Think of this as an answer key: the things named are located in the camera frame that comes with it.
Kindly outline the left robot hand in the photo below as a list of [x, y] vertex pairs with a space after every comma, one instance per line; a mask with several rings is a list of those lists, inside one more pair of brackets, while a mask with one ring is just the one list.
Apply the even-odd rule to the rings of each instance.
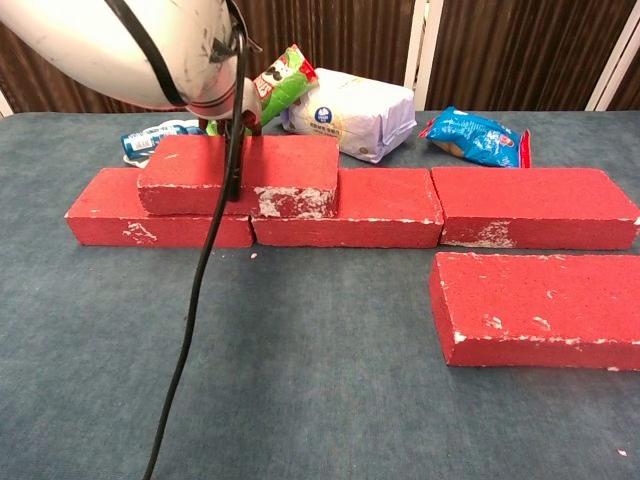
[[244, 79], [242, 105], [234, 101], [231, 117], [222, 120], [198, 119], [198, 127], [207, 130], [210, 124], [216, 124], [216, 132], [225, 140], [225, 163], [231, 167], [230, 179], [225, 182], [228, 186], [227, 199], [236, 202], [240, 197], [242, 177], [242, 146], [245, 131], [260, 134], [262, 105], [259, 95], [251, 80]]

